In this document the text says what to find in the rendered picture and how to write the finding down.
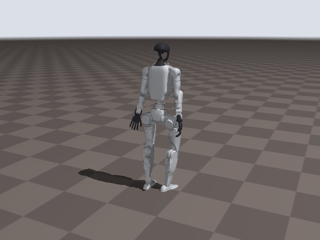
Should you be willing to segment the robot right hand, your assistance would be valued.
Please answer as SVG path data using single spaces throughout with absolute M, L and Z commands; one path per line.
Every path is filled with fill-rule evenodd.
M 176 116 L 176 121 L 178 122 L 178 130 L 177 131 L 179 131 L 179 133 L 176 135 L 176 137 L 179 137 L 180 135 L 181 135 L 181 130 L 182 130 L 182 119 L 181 119 L 181 115 L 177 115 Z

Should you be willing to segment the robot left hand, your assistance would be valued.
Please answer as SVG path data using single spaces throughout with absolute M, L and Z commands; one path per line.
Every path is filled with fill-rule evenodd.
M 132 125 L 132 127 L 131 127 L 132 129 L 134 126 L 134 130 L 135 130 L 135 128 L 136 128 L 136 130 L 138 130 L 139 122 L 140 122 L 140 126 L 142 127 L 142 122 L 141 122 L 141 117 L 140 117 L 142 114 L 142 110 L 141 110 L 140 114 L 136 113 L 136 110 L 137 110 L 137 108 L 135 109 L 135 113 L 134 113 L 135 115 L 133 116 L 132 121 L 129 125 L 129 127 L 131 127 L 131 125 Z M 134 123 L 135 123 L 135 125 L 134 125 Z M 137 127 L 136 127 L 136 124 L 137 124 Z

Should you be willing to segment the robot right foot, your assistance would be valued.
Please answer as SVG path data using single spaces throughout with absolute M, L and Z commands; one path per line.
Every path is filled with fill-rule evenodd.
M 172 190 L 172 189 L 175 189 L 177 188 L 178 185 L 177 184 L 170 184 L 169 187 L 166 187 L 166 184 L 165 185 L 162 185 L 161 188 L 160 188 L 160 192 L 166 192 L 166 191 L 169 191 L 169 190 Z

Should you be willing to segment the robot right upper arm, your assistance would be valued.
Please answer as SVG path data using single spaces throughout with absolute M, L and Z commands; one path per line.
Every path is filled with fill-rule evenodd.
M 173 86 L 173 97 L 178 99 L 180 86 L 181 86 L 181 71 L 175 67 L 169 67 L 169 74 L 172 77 L 172 86 Z

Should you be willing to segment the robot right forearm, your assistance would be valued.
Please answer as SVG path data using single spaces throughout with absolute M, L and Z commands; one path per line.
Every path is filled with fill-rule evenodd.
M 181 116 L 182 119 L 182 102 L 183 102 L 183 92 L 179 91 L 178 93 L 178 99 L 174 100 L 175 103 L 175 118 L 177 119 L 177 115 Z

